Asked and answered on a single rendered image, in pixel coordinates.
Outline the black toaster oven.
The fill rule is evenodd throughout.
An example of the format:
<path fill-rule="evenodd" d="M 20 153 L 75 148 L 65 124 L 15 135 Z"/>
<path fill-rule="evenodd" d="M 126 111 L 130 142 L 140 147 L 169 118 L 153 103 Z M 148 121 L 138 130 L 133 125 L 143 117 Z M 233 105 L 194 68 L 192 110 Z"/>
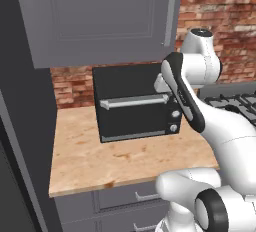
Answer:
<path fill-rule="evenodd" d="M 92 69 L 96 117 L 102 143 L 179 132 L 182 118 L 179 104 L 170 93 L 157 93 L 154 88 L 160 67 L 159 63 L 154 63 Z M 168 102 L 110 110 L 100 106 L 100 101 L 105 99 L 157 94 L 167 94 Z M 175 110 L 180 111 L 177 118 L 172 117 Z M 172 124 L 178 127 L 176 132 L 170 131 Z"/>

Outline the dark grey tall cabinet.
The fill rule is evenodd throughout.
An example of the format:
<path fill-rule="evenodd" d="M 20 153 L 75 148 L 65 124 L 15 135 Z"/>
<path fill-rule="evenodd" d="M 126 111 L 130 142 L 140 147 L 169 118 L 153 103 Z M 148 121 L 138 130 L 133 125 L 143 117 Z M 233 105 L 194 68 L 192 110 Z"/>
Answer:
<path fill-rule="evenodd" d="M 63 232 L 49 180 L 56 125 L 49 69 L 36 69 L 20 0 L 0 0 L 0 118 L 14 153 L 36 232 Z"/>

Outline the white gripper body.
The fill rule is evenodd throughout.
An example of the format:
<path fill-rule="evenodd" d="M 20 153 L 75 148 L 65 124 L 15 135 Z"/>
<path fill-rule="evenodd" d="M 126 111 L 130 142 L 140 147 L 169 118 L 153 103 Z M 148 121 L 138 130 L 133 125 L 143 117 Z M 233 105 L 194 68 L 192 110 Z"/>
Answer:
<path fill-rule="evenodd" d="M 170 93 L 171 89 L 168 84 L 165 82 L 161 73 L 157 75 L 157 78 L 154 82 L 154 88 L 158 93 Z"/>

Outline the grey wall cupboard door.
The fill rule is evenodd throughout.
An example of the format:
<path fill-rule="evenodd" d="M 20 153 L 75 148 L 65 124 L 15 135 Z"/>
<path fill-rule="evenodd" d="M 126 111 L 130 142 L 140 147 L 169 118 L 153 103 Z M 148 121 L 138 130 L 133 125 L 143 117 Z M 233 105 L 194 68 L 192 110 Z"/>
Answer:
<path fill-rule="evenodd" d="M 36 68 L 158 61 L 180 0 L 19 0 Z"/>

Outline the black hob with grates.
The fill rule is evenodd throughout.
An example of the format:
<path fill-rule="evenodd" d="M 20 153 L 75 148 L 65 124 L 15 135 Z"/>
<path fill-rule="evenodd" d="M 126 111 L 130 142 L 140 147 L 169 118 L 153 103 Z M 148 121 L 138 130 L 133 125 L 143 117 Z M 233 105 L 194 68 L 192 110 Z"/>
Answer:
<path fill-rule="evenodd" d="M 197 96 L 210 106 L 241 114 L 256 128 L 256 82 L 207 85 Z"/>

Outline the grey drawer front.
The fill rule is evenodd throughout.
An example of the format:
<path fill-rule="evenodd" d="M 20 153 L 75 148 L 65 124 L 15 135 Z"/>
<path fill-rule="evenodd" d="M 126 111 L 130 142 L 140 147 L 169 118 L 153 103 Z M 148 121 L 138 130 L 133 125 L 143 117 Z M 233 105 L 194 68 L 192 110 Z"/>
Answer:
<path fill-rule="evenodd" d="M 98 222 L 97 232 L 135 232 L 133 223 L 138 227 L 157 225 L 168 209 L 167 204 L 160 204 L 105 215 Z"/>
<path fill-rule="evenodd" d="M 162 202 L 161 198 L 151 201 L 139 202 L 135 198 L 135 192 L 138 192 L 140 195 L 157 194 L 155 189 L 155 182 L 144 182 L 94 191 L 93 200 L 95 210 L 101 212 L 132 205 Z"/>

